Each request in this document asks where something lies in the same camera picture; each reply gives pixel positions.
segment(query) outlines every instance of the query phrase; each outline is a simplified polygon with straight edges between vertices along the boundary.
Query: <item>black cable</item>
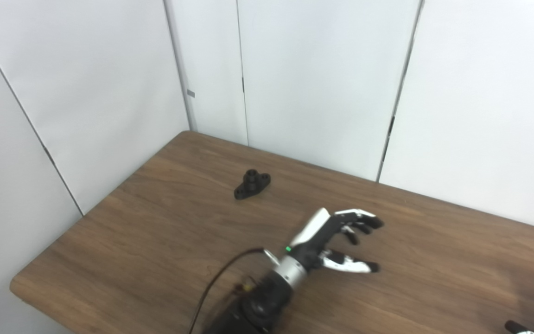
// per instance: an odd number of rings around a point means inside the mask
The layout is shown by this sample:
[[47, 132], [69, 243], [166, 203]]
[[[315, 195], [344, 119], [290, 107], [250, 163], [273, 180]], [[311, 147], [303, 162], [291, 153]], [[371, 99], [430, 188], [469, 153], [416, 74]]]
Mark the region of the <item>black cable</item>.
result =
[[205, 301], [207, 294], [210, 292], [211, 287], [214, 285], [214, 283], [216, 283], [216, 281], [218, 280], [218, 278], [220, 278], [220, 276], [224, 273], [224, 271], [226, 271], [226, 269], [228, 269], [229, 266], [231, 266], [234, 262], [238, 261], [241, 257], [244, 257], [249, 254], [253, 254], [255, 252], [264, 252], [264, 251], [265, 249], [261, 247], [260, 249], [250, 249], [250, 250], [241, 252], [240, 254], [233, 257], [231, 260], [229, 260], [229, 262], [224, 267], [222, 267], [220, 271], [218, 271], [218, 273], [214, 276], [214, 278], [205, 288], [205, 291], [203, 292], [203, 294], [201, 294], [201, 299], [199, 299], [199, 303], [197, 304], [197, 309], [195, 309], [195, 314], [193, 315], [193, 319], [191, 319], [191, 324], [189, 325], [189, 330], [187, 331], [188, 334], [193, 333], [193, 328], [195, 327], [195, 322], [197, 321], [197, 317], [199, 316], [199, 311], [201, 311], [203, 302]]

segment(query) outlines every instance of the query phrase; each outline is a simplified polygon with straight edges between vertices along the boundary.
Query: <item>black mechanical part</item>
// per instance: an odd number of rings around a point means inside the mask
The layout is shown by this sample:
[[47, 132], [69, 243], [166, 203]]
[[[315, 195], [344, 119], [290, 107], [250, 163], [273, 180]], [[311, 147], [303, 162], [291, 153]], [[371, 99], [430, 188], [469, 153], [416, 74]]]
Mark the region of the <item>black mechanical part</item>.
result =
[[511, 332], [512, 334], [533, 334], [534, 333], [534, 332], [531, 332], [525, 326], [515, 321], [507, 321], [504, 327], [506, 328], [507, 331]]
[[249, 169], [244, 173], [242, 184], [234, 190], [235, 199], [247, 199], [259, 194], [271, 183], [271, 175]]
[[203, 334], [268, 333], [276, 325], [292, 294], [286, 280], [270, 271], [255, 289], [230, 304]]
[[191, 323], [189, 325], [189, 330], [187, 330], [188, 334], [193, 333], [193, 328], [195, 327], [195, 322], [197, 322], [197, 317], [199, 317], [199, 311], [201, 311], [201, 307], [203, 306], [203, 302], [205, 301], [205, 298], [207, 297], [207, 294], [210, 292], [211, 287], [213, 287], [214, 283], [220, 278], [220, 276], [226, 271], [226, 269], [229, 268], [234, 262], [238, 261], [240, 258], [254, 253], [259, 252], [265, 252], [264, 248], [258, 248], [258, 249], [250, 249], [246, 250], [244, 252], [241, 252], [237, 256], [233, 257], [231, 260], [228, 261], [227, 264], [225, 264], [220, 271], [214, 276], [214, 278], [210, 281], [210, 283], [207, 285], [205, 290], [203, 291], [203, 294], [201, 294], [201, 298], [199, 299], [199, 303], [197, 303], [197, 308], [195, 308], [195, 313], [193, 314], [193, 317], [191, 318]]

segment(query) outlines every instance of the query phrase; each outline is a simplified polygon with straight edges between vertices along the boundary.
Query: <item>white wall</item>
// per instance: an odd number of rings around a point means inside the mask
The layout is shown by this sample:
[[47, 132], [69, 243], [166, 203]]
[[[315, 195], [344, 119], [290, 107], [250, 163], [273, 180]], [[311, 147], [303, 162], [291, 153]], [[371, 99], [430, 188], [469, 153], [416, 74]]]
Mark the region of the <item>white wall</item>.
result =
[[68, 333], [13, 296], [9, 282], [79, 218], [0, 74], [0, 334]]
[[250, 146], [375, 180], [418, 0], [239, 0]]
[[427, 0], [381, 182], [534, 225], [534, 0]]
[[191, 126], [248, 144], [236, 0], [165, 0]]
[[189, 128], [161, 0], [0, 0], [0, 66], [83, 212]]

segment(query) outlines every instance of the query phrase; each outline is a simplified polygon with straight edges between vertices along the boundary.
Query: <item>black finger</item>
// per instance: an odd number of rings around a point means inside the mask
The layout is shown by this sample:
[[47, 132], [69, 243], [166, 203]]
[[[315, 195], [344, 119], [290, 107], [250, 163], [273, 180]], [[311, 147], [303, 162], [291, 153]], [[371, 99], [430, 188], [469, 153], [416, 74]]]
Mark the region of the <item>black finger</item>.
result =
[[366, 224], [375, 230], [384, 226], [384, 222], [376, 216], [371, 217], [363, 215], [362, 217], [358, 218], [358, 223]]
[[367, 264], [367, 266], [370, 267], [370, 270], [372, 270], [373, 273], [377, 273], [380, 271], [380, 265], [377, 264], [376, 262], [369, 262], [369, 261], [362, 261], [362, 262]]
[[358, 240], [358, 236], [350, 228], [344, 228], [343, 234], [345, 234], [345, 236], [347, 237], [347, 239], [349, 239], [352, 245], [358, 245], [358, 243], [360, 243], [360, 241]]
[[362, 224], [362, 223], [356, 223], [356, 224], [353, 224], [352, 226], [355, 226], [358, 228], [358, 230], [366, 233], [366, 234], [371, 234], [372, 233], [372, 229], [365, 225], [365, 224]]

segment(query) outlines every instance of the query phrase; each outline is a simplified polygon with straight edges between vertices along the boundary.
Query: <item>wooden table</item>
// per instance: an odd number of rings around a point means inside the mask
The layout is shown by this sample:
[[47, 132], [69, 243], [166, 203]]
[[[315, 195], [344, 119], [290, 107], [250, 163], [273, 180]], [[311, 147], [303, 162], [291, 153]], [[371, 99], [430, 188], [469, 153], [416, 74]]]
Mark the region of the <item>wooden table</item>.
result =
[[[237, 201], [247, 169], [270, 173]], [[32, 261], [11, 290], [78, 334], [183, 334], [202, 290], [232, 256], [276, 255], [320, 207], [362, 208], [386, 222], [362, 244], [332, 247], [381, 264], [376, 274], [322, 269], [295, 294], [286, 334], [500, 334], [534, 326], [534, 227], [214, 139], [181, 133]], [[203, 319], [254, 256], [227, 271]]]

